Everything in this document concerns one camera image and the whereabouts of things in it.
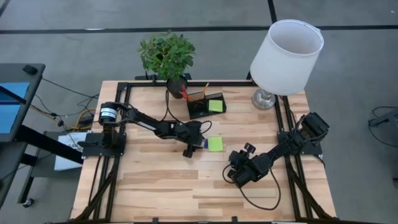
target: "gray carpet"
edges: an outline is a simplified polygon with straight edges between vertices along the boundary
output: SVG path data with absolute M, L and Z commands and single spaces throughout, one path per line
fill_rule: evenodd
M 11 0 L 1 29 L 84 29 L 253 25 L 271 23 L 267 1 L 172 0 Z M 394 0 L 275 0 L 278 19 L 301 19 L 317 26 L 398 24 Z M 185 32 L 197 48 L 194 79 L 243 79 L 266 32 Z M 368 119 L 376 106 L 397 106 L 398 30 L 323 31 L 325 48 L 306 87 L 310 109 L 331 126 L 323 140 L 324 160 L 337 214 L 345 220 L 396 223 L 398 149 L 377 142 Z M 136 49 L 148 33 L 0 35 L 0 62 L 44 63 L 44 77 L 88 95 L 103 80 L 143 75 Z M 37 94 L 57 113 L 79 111 L 84 97 L 42 82 Z M 35 99 L 34 105 L 41 107 Z M 76 117 L 65 121 L 74 124 Z M 25 125 L 61 131 L 30 111 Z M 391 126 L 375 128 L 383 141 L 398 145 Z M 0 210 L 0 224 L 65 221 L 78 177 L 36 179 L 31 208 L 16 204 L 27 168 L 14 180 Z

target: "wooden table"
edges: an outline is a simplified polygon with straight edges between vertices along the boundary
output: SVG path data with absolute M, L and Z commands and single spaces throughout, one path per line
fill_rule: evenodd
M 103 82 L 95 120 L 98 120 L 100 105 L 105 101 L 114 101 L 117 83 Z M 127 124 L 127 145 L 119 166 L 111 221 L 148 222 L 153 217 L 159 217 L 163 222 L 215 222 L 231 221 L 232 216 L 237 216 L 239 221 L 294 220 L 283 158 L 277 160 L 273 166 L 281 187 L 282 200 L 278 208 L 271 212 L 254 208 L 243 199 L 233 184 L 226 183 L 221 176 L 221 171 L 228 165 L 229 154 L 233 150 L 242 149 L 246 142 L 257 148 L 256 154 L 267 152 L 277 144 L 275 109 L 261 111 L 252 105 L 251 97 L 256 89 L 254 86 L 207 89 L 206 94 L 222 91 L 228 109 L 224 114 L 198 120 L 213 122 L 212 128 L 204 136 L 222 136 L 223 152 L 199 149 L 191 159 L 187 159 L 182 156 L 185 144 L 161 140 L 152 131 L 135 124 Z M 190 87 L 188 92 L 201 90 L 202 87 Z M 297 118 L 310 111 L 304 92 L 290 96 L 289 101 Z M 130 102 L 139 111 L 161 119 L 166 110 L 165 87 L 133 87 Z M 184 100 L 176 100 L 170 96 L 169 105 L 178 119 L 189 120 Z M 283 103 L 281 111 L 287 127 Z M 95 123 L 93 131 L 101 132 L 102 127 Z M 84 161 L 72 218 L 79 215 L 88 203 L 97 159 L 90 157 Z M 335 209 L 322 163 L 313 156 L 302 156 L 302 160 L 309 191 L 325 211 L 334 216 Z M 101 165 L 95 188 L 98 186 L 100 170 Z M 278 198 L 277 187 L 271 175 L 265 176 L 259 182 L 246 184 L 243 190 L 254 203 L 263 207 L 273 207 Z M 302 196 L 299 190 L 297 192 L 304 217 Z M 106 200 L 103 200 L 100 218 L 104 217 L 105 205 Z

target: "white lampshade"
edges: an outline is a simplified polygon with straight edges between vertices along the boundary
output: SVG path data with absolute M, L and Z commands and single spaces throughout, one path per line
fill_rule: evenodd
M 300 92 L 322 47 L 323 37 L 316 27 L 292 19 L 276 22 L 250 66 L 252 79 L 276 95 Z

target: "plant pot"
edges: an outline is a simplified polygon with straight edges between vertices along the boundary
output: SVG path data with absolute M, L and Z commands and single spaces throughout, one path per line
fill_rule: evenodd
M 182 85 L 185 86 L 185 89 L 188 88 L 188 81 L 184 77 L 180 77 L 180 79 L 175 81 L 167 80 L 166 82 L 167 89 L 176 99 L 182 98 L 182 88 L 181 88 Z

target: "green block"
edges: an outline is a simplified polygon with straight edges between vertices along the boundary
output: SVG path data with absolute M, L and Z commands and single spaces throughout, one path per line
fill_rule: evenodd
M 223 112 L 223 101 L 209 100 L 209 111 Z
M 220 152 L 223 150 L 223 138 L 211 137 L 208 138 L 209 152 Z

